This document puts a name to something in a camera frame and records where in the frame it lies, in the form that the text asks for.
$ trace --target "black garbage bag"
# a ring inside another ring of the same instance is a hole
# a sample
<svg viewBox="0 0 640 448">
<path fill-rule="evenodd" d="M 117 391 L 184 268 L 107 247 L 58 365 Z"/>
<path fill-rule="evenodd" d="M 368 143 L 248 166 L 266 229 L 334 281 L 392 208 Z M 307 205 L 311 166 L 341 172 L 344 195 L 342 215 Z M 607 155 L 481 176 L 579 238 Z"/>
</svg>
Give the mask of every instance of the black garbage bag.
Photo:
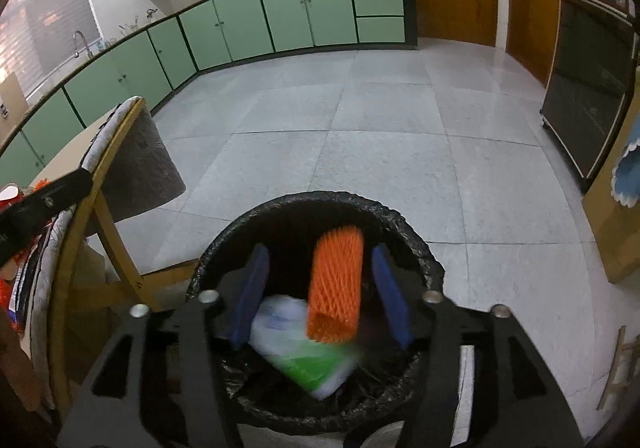
<svg viewBox="0 0 640 448">
<path fill-rule="evenodd" d="M 238 423 L 290 435 L 346 432 L 388 417 L 412 396 L 419 354 L 392 339 L 371 274 L 370 254 L 383 242 L 406 276 L 442 291 L 444 269 L 400 213 L 346 192 L 286 195 L 237 218 L 207 248 L 191 279 L 187 297 L 215 288 L 226 272 L 242 268 L 254 245 L 270 252 L 265 297 L 287 294 L 306 300 L 318 239 L 347 224 L 365 238 L 358 346 L 360 366 L 323 401 L 306 394 L 250 346 L 223 357 L 225 384 Z"/>
</svg>

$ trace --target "orange foam net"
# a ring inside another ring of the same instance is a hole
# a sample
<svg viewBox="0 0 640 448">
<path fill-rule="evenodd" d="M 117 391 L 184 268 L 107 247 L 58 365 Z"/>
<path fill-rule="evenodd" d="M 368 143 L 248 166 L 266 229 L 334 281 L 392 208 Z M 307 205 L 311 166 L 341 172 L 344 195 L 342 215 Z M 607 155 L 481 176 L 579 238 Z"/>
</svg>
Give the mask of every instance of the orange foam net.
<svg viewBox="0 0 640 448">
<path fill-rule="evenodd" d="M 360 319 L 364 237 L 355 226 L 323 235 L 314 251 L 306 334 L 323 343 L 353 339 Z"/>
</svg>

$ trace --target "metal screw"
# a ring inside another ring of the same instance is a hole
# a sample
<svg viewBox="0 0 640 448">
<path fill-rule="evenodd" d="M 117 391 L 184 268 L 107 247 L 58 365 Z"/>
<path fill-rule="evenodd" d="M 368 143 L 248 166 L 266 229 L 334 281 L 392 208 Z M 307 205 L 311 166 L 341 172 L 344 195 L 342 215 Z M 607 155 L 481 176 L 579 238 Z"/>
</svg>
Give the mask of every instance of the metal screw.
<svg viewBox="0 0 640 448">
<path fill-rule="evenodd" d="M 215 289 L 207 289 L 198 295 L 198 300 L 200 300 L 200 303 L 214 303 L 219 296 Z"/>
<path fill-rule="evenodd" d="M 143 303 L 137 303 L 131 309 L 129 309 L 129 314 L 134 318 L 142 318 L 149 313 L 149 307 L 144 305 Z"/>
<path fill-rule="evenodd" d="M 440 303 L 443 299 L 443 294 L 439 291 L 434 291 L 433 289 L 425 291 L 422 294 L 422 300 L 424 300 L 424 303 Z"/>
<path fill-rule="evenodd" d="M 498 303 L 491 307 L 491 313 L 496 318 L 508 318 L 511 316 L 511 309 L 505 306 L 505 304 Z"/>
</svg>

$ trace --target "mint green cabinet door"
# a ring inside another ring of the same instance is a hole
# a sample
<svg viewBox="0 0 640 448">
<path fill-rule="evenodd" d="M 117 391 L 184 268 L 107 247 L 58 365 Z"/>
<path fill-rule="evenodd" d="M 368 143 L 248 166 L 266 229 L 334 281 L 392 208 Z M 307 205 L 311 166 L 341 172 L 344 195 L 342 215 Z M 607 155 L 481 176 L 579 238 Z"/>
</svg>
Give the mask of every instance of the mint green cabinet door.
<svg viewBox="0 0 640 448">
<path fill-rule="evenodd" d="M 312 47 L 304 0 L 262 0 L 276 51 Z"/>
<path fill-rule="evenodd" d="M 180 21 L 199 70 L 231 62 L 213 0 L 185 11 Z"/>
<path fill-rule="evenodd" d="M 82 124 L 59 89 L 27 121 L 22 128 L 33 149 L 44 164 L 82 132 Z"/>
<path fill-rule="evenodd" d="M 66 92 L 86 126 L 130 98 L 124 79 L 111 57 L 115 49 L 100 56 L 66 84 Z"/>
<path fill-rule="evenodd" d="M 26 188 L 42 168 L 42 161 L 33 153 L 22 132 L 18 132 L 0 155 L 0 188 L 7 183 Z"/>
<path fill-rule="evenodd" d="M 146 31 L 117 46 L 110 53 L 130 97 L 144 98 L 151 109 L 171 92 L 171 85 Z"/>
<path fill-rule="evenodd" d="M 351 0 L 306 0 L 316 45 L 356 43 Z"/>
<path fill-rule="evenodd" d="M 232 60 L 273 52 L 260 0 L 214 0 Z"/>
<path fill-rule="evenodd" d="M 177 89 L 196 72 L 178 21 L 171 18 L 148 31 L 171 86 Z"/>
</svg>

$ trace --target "faucet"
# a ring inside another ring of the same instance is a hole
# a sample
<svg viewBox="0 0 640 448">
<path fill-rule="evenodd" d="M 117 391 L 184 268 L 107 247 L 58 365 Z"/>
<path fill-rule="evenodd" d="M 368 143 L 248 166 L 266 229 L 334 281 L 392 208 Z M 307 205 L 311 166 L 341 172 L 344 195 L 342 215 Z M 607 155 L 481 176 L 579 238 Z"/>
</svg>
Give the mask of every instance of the faucet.
<svg viewBox="0 0 640 448">
<path fill-rule="evenodd" d="M 91 49 L 89 49 L 89 44 L 86 42 L 86 38 L 84 37 L 84 34 L 82 34 L 82 31 L 76 31 L 74 33 L 74 48 L 76 50 L 76 52 L 74 53 L 74 57 L 78 58 L 80 56 L 80 53 L 78 52 L 78 38 L 76 38 L 78 35 L 80 35 L 80 38 L 82 38 L 82 42 L 84 43 L 84 48 L 86 49 L 86 53 L 89 56 L 89 58 L 93 58 L 94 54 L 91 52 Z"/>
</svg>

